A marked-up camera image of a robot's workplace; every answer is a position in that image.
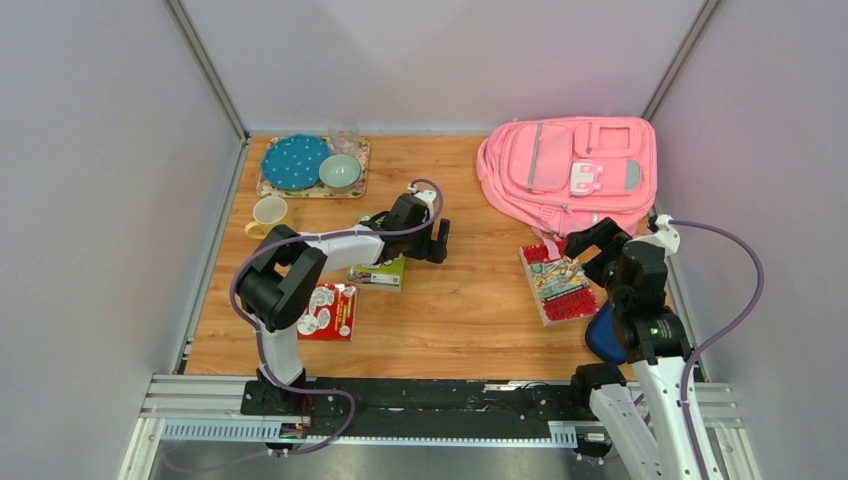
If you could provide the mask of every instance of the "placemat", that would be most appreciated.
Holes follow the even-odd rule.
[[[271,148],[276,142],[288,137],[274,137],[268,143]],[[329,143],[327,137],[321,137]],[[260,197],[267,195],[280,195],[283,197],[305,197],[305,198],[358,198],[365,194],[365,185],[368,183],[368,162],[371,159],[371,141],[365,137],[360,138],[359,148],[361,153],[356,157],[362,165],[362,175],[353,185],[344,189],[330,188],[321,180],[312,187],[303,190],[283,190],[276,188],[265,179],[262,170],[259,171],[259,181],[256,183],[256,193]]]

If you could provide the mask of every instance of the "red book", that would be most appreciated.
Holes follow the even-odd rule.
[[[349,283],[319,283],[309,307],[297,321],[297,338],[349,342],[358,293],[356,286]]]
[[[563,246],[562,241],[557,242],[560,251]],[[577,260],[551,260],[545,245],[522,247],[518,256],[545,325],[592,318],[598,313],[595,294]]]

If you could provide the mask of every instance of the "green box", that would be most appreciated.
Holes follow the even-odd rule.
[[[359,221],[368,220],[369,215],[359,216]],[[400,256],[380,265],[356,265],[347,271],[347,281],[361,288],[400,292],[403,287],[403,270],[406,258]]]

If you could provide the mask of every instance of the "blue object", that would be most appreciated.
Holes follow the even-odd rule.
[[[615,339],[612,329],[612,305],[605,303],[586,328],[586,345],[601,360],[621,365],[627,360],[624,348]]]
[[[318,167],[330,156],[330,146],[312,135],[293,135],[278,140],[262,159],[262,175],[271,185],[301,190],[318,182]]]

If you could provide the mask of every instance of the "mug handle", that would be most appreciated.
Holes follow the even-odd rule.
[[[247,225],[244,226],[244,234],[247,235],[250,238],[255,239],[255,240],[263,240],[265,238],[265,235],[263,235],[261,233],[260,234],[250,233],[250,231],[253,230],[254,227],[258,227],[259,225],[261,225],[261,223],[259,223],[259,222],[248,223]]]

